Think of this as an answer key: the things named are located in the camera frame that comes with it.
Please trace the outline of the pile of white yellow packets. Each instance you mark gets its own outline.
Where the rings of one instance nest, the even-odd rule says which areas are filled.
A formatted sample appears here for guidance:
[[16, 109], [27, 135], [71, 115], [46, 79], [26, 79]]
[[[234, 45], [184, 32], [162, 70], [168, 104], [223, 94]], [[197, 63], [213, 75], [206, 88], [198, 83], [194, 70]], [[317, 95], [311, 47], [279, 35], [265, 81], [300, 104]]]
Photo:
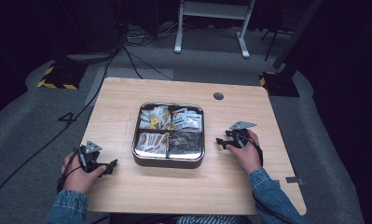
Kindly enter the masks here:
[[167, 106], [156, 106], [151, 110], [143, 109], [139, 116], [141, 129], [172, 130], [172, 113]]

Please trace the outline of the pile of white brown packets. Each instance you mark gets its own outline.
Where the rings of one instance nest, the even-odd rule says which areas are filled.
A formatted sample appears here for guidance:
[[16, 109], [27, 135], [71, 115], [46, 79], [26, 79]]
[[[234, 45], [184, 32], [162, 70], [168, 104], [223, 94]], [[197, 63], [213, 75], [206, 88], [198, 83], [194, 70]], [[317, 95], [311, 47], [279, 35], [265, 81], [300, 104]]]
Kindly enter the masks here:
[[166, 158], [168, 152], [168, 136], [166, 133], [141, 133], [135, 152], [143, 157]]

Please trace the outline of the pile of dark packets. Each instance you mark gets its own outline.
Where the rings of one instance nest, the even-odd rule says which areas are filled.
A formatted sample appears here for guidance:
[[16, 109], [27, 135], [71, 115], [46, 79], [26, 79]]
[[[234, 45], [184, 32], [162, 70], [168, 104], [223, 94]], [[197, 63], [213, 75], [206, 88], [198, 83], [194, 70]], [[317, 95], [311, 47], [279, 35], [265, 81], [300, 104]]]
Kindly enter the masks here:
[[196, 132], [175, 132], [170, 137], [169, 157], [194, 160], [202, 155], [202, 134]]

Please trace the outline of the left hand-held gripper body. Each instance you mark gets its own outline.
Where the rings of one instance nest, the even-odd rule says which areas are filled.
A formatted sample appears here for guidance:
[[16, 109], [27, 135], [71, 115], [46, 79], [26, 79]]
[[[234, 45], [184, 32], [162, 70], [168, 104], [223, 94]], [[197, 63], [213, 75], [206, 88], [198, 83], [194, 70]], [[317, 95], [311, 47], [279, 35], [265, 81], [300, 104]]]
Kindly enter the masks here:
[[78, 158], [80, 161], [81, 168], [87, 172], [91, 173], [95, 171], [100, 166], [105, 166], [108, 163], [98, 163], [97, 159], [100, 155], [100, 151], [103, 148], [96, 145], [95, 143], [88, 141], [85, 145], [81, 145], [78, 150]]

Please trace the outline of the grey tape piece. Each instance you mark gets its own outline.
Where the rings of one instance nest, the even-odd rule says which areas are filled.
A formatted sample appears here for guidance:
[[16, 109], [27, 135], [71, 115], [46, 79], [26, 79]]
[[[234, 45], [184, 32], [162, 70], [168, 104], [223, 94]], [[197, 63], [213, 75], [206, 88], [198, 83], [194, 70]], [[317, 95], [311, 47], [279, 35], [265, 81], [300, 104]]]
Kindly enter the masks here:
[[285, 178], [287, 183], [297, 183], [298, 185], [304, 185], [304, 181], [296, 176], [288, 176]]

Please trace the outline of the black yellow striped stand base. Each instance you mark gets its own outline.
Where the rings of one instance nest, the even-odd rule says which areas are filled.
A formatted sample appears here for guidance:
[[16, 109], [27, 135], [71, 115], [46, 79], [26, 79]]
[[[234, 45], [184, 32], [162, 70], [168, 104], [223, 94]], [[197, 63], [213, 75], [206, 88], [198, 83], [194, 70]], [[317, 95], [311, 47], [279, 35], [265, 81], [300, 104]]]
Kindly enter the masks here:
[[269, 96], [299, 96], [293, 79], [284, 77], [281, 73], [262, 72], [259, 74], [259, 81]]
[[78, 90], [86, 70], [87, 66], [85, 64], [61, 66], [52, 63], [37, 83], [37, 86], [51, 89]]

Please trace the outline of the person's right hand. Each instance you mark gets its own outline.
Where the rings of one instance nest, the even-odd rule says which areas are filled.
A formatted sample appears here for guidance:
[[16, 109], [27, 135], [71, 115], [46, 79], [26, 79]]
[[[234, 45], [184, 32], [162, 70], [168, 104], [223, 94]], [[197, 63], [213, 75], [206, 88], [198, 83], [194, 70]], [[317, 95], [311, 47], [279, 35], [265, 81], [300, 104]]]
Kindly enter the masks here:
[[256, 148], [256, 146], [259, 145], [258, 137], [251, 130], [249, 130], [248, 133], [253, 139], [252, 143], [248, 142], [247, 145], [242, 148], [232, 147], [229, 151], [235, 156], [245, 173], [249, 175], [253, 171], [261, 168], [262, 165]]

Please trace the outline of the person's striped clothing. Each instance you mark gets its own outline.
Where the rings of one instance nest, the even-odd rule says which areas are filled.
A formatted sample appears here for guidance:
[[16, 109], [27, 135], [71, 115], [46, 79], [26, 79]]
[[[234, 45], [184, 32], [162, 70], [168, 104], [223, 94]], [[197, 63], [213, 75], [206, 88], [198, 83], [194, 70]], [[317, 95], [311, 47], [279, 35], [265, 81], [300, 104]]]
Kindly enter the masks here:
[[240, 216], [225, 215], [185, 215], [176, 220], [176, 224], [241, 224]]

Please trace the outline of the square metal divided tray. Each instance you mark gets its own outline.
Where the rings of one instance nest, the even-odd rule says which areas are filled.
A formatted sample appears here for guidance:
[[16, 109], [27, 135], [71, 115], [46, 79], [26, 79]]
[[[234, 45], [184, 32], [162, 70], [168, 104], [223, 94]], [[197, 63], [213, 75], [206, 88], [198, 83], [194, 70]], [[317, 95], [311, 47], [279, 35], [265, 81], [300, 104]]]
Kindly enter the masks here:
[[[153, 130], [153, 129], [141, 129], [139, 127], [140, 119], [139, 116], [141, 115], [141, 111], [143, 109], [151, 110], [156, 106], [167, 106], [172, 113], [175, 110], [181, 108], [188, 108], [189, 110], [196, 111], [199, 114], [202, 114], [202, 155], [194, 160], [186, 160], [186, 159], [177, 159], [177, 158], [170, 158], [169, 157], [169, 144], [170, 144], [170, 137], [178, 131], [172, 130]], [[166, 133], [168, 136], [168, 152], [166, 158], [153, 158], [153, 157], [143, 157], [138, 155], [135, 152], [135, 147], [141, 133]], [[132, 154], [134, 160], [137, 164], [141, 166], [149, 166], [149, 167], [166, 167], [166, 168], [181, 168], [181, 169], [195, 169], [198, 168], [204, 158], [205, 154], [205, 140], [204, 140], [204, 115], [203, 110], [198, 105], [187, 105], [187, 104], [176, 104], [176, 103], [164, 103], [164, 102], [145, 102], [139, 108], [138, 117], [136, 121], [135, 133], [133, 137], [133, 144], [132, 144]]]

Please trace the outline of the dark slanted stand pole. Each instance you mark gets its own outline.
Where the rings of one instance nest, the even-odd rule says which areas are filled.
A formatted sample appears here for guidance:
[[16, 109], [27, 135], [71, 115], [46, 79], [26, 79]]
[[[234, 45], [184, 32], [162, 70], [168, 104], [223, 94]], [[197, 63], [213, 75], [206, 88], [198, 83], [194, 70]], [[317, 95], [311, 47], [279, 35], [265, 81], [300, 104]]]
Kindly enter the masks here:
[[283, 63], [290, 59], [291, 53], [295, 52], [296, 44], [301, 39], [301, 36], [306, 31], [308, 25], [315, 16], [323, 0], [312, 0], [310, 5], [304, 9], [289, 9], [287, 12], [288, 18], [286, 19], [287, 24], [296, 22], [294, 24], [294, 31], [291, 36], [284, 44], [283, 50], [279, 56], [275, 59], [273, 67], [279, 69]]

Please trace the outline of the person's left hand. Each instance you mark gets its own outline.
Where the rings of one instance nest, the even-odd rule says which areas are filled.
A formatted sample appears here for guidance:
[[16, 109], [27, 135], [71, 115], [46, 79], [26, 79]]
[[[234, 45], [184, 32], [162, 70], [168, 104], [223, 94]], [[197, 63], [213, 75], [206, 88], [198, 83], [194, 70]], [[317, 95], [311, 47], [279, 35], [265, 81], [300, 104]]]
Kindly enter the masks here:
[[70, 153], [65, 157], [62, 165], [62, 174], [65, 177], [62, 188], [87, 194], [105, 169], [105, 166], [100, 166], [95, 171], [86, 173], [80, 168], [78, 156]]

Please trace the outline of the pile of white red-print packets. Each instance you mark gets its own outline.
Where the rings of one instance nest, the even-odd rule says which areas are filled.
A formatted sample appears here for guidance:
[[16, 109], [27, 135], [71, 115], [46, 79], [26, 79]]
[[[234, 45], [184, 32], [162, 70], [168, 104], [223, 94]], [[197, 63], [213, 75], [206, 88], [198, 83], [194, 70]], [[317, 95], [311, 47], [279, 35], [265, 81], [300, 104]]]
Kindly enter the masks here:
[[172, 122], [175, 131], [202, 132], [202, 114], [186, 107], [172, 112]]

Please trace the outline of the white metal desk frame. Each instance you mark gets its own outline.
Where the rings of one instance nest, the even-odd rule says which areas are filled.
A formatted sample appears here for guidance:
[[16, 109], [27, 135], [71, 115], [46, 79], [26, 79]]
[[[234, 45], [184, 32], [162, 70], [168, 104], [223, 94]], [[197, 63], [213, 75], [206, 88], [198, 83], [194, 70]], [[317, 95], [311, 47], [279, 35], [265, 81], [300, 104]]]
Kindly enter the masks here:
[[241, 30], [236, 33], [236, 38], [241, 49], [242, 57], [244, 59], [248, 59], [250, 57], [250, 53], [246, 46], [244, 36], [252, 16], [254, 5], [255, 0], [249, 0], [249, 4], [247, 6], [180, 0], [178, 9], [178, 28], [173, 51], [177, 54], [182, 51], [184, 16], [229, 19], [242, 21]]

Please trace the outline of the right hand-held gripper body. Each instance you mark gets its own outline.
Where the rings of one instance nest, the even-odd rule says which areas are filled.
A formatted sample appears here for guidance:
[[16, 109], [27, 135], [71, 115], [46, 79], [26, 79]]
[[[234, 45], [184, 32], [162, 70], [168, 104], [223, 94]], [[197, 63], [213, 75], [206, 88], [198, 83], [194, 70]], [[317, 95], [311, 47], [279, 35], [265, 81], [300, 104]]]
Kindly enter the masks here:
[[226, 131], [226, 136], [231, 137], [232, 141], [230, 144], [234, 147], [245, 147], [248, 140], [250, 139], [248, 128], [255, 127], [256, 123], [249, 121], [236, 121]]

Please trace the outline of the black tripod legs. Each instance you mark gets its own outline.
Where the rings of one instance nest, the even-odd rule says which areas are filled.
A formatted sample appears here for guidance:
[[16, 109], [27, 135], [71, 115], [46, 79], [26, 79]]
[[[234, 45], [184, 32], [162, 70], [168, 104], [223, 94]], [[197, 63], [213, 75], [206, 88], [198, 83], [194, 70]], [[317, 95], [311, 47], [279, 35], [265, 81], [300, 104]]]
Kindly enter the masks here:
[[260, 41], [264, 41], [267, 36], [269, 34], [272, 34], [272, 37], [269, 41], [269, 46], [268, 46], [268, 49], [266, 51], [266, 54], [265, 54], [265, 58], [264, 58], [264, 62], [267, 62], [268, 61], [268, 58], [269, 58], [269, 55], [271, 54], [271, 51], [272, 51], [272, 48], [277, 45], [275, 42], [276, 42], [276, 38], [279, 36], [279, 35], [286, 35], [286, 36], [290, 36], [292, 34], [292, 32], [285, 32], [284, 30], [271, 30], [271, 29], [268, 29], [264, 34], [263, 36], [260, 38]]

